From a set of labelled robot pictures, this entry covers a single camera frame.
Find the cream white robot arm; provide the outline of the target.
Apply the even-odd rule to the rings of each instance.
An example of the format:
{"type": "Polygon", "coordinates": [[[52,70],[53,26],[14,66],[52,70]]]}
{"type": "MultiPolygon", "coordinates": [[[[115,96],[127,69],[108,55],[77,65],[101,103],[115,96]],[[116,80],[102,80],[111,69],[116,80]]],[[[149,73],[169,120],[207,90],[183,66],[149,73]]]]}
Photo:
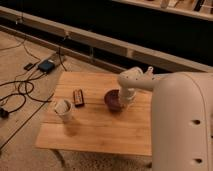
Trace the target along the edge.
{"type": "Polygon", "coordinates": [[[213,73],[155,74],[134,67],[117,80],[123,105],[137,89],[152,93],[152,171],[213,171],[213,73]]]}

